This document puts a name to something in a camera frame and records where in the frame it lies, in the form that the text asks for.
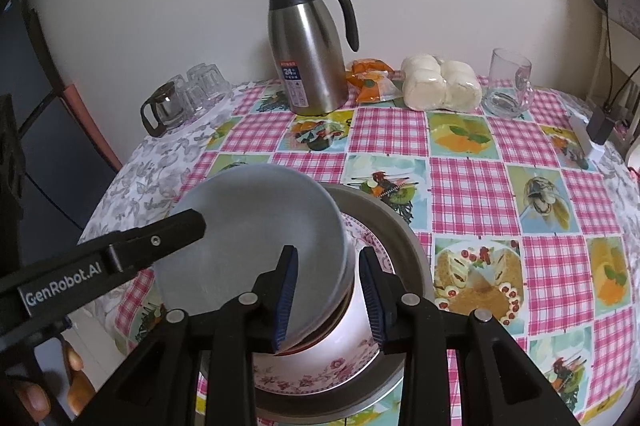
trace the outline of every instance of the fingernail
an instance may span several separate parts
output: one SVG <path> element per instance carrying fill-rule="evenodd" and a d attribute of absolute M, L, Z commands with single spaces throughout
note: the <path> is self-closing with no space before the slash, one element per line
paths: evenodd
<path fill-rule="evenodd" d="M 49 406 L 47 395 L 36 384 L 30 384 L 27 387 L 27 397 L 34 410 L 44 411 Z"/>

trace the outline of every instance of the jug label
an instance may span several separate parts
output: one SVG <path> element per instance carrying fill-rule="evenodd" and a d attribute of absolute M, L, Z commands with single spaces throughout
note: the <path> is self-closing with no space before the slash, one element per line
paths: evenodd
<path fill-rule="evenodd" d="M 289 94 L 289 102 L 293 106 L 309 106 L 298 64 L 295 61 L 281 61 L 280 68 L 282 69 L 282 77 L 285 80 L 284 84 Z"/>

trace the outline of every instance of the white floral bowl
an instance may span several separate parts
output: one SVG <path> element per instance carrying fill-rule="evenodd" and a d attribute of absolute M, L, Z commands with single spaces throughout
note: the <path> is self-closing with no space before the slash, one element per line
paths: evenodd
<path fill-rule="evenodd" d="M 260 390 L 283 395 L 324 392 L 357 376 L 378 354 L 362 295 L 357 255 L 363 247 L 371 246 L 384 271 L 393 272 L 393 266 L 369 229 L 345 213 L 342 218 L 356 255 L 348 307 L 333 330 L 315 345 L 289 355 L 254 354 L 255 386 Z"/>

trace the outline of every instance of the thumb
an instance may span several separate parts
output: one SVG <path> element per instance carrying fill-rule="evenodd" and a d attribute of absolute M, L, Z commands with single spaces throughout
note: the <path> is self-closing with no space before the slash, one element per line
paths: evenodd
<path fill-rule="evenodd" d="M 43 420 L 49 414 L 51 406 L 44 390 L 28 381 L 16 380 L 13 384 L 15 393 L 33 420 L 36 422 Z"/>

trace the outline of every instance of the table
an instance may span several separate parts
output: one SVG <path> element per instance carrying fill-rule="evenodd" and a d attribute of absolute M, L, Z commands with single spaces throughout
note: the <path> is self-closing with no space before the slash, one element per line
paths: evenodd
<path fill-rule="evenodd" d="M 500 314 L 578 419 L 612 406 L 639 379 L 640 198 L 612 146 L 597 166 L 580 156 L 565 109 L 584 110 L 580 102 L 538 90 L 528 112 L 505 120 L 481 109 L 412 112 L 401 101 L 356 106 L 355 97 L 351 89 L 340 110 L 300 117 L 278 83 L 239 87 L 196 124 L 146 138 L 83 239 L 162 218 L 190 188 L 239 164 L 281 164 L 372 195 L 395 185 L 385 202 L 420 239 L 436 304 Z M 125 353 L 166 311 L 149 269 L 90 310 Z M 453 356 L 449 376 L 459 424 Z M 348 422 L 395 424 L 399 399 L 396 389 Z"/>

